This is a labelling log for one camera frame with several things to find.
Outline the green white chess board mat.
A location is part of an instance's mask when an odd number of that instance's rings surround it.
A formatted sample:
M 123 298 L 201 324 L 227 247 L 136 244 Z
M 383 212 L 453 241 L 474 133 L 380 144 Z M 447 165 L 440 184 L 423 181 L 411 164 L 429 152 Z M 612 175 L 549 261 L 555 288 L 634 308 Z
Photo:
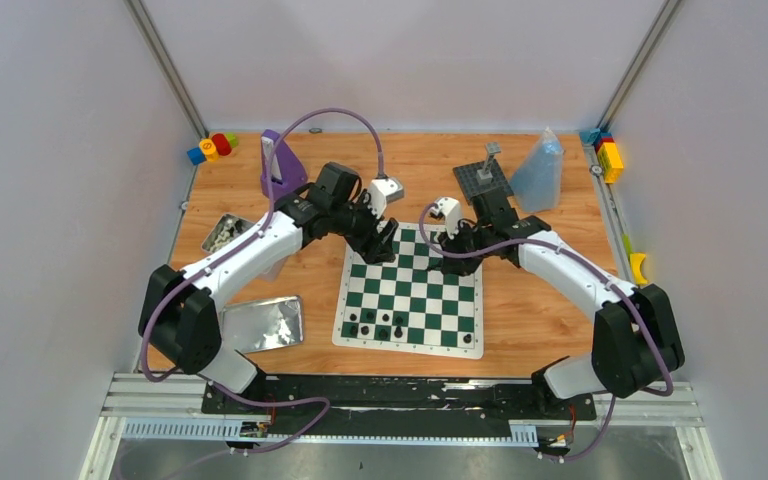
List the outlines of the green white chess board mat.
M 467 276 L 432 267 L 415 223 L 399 225 L 395 258 L 368 264 L 345 249 L 332 331 L 338 347 L 478 360 L 484 356 L 483 270 Z

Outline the silver tin box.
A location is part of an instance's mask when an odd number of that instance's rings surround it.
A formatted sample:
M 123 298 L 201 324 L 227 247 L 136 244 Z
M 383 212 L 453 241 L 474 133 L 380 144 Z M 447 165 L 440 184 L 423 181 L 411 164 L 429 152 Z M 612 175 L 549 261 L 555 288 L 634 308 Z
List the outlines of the silver tin box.
M 201 250 L 207 254 L 221 250 L 252 226 L 253 223 L 243 217 L 225 213 L 202 242 Z

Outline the silver tin lid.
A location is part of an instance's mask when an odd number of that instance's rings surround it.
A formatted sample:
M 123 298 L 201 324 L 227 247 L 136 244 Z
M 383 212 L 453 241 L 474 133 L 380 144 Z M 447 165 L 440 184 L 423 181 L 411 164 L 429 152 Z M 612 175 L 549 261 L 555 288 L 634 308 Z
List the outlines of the silver tin lid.
M 223 341 L 242 354 L 296 346 L 304 340 L 299 296 L 228 305 L 220 312 L 219 321 Z

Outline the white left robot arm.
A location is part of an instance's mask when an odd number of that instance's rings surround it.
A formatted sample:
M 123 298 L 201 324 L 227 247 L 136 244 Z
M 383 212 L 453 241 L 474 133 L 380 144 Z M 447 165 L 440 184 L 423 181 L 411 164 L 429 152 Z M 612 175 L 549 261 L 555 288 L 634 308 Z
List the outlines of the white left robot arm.
M 220 250 L 180 270 L 155 269 L 138 324 L 141 347 L 154 347 L 181 372 L 228 389 L 243 413 L 266 400 L 261 370 L 224 339 L 219 311 L 274 264 L 329 234 L 341 236 L 367 264 L 394 259 L 395 219 L 386 207 L 404 195 L 394 177 L 380 175 L 364 189 L 360 176 L 336 162 L 318 178 L 279 198 L 260 221 Z

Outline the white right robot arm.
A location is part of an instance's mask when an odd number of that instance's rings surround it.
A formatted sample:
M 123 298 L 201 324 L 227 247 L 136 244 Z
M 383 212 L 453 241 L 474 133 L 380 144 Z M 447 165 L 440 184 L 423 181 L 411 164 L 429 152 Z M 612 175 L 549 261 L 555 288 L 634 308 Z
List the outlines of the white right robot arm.
M 474 197 L 468 220 L 458 200 L 443 196 L 427 205 L 420 221 L 445 224 L 430 240 L 444 274 L 472 274 L 484 259 L 498 257 L 542 279 L 592 322 L 590 352 L 564 357 L 535 371 L 531 403 L 544 417 L 556 417 L 571 398 L 610 393 L 627 398 L 637 392 L 667 397 L 674 392 L 672 372 L 685 362 L 667 293 L 655 284 L 638 287 L 585 258 L 537 216 L 521 217 L 506 195 L 491 190 Z

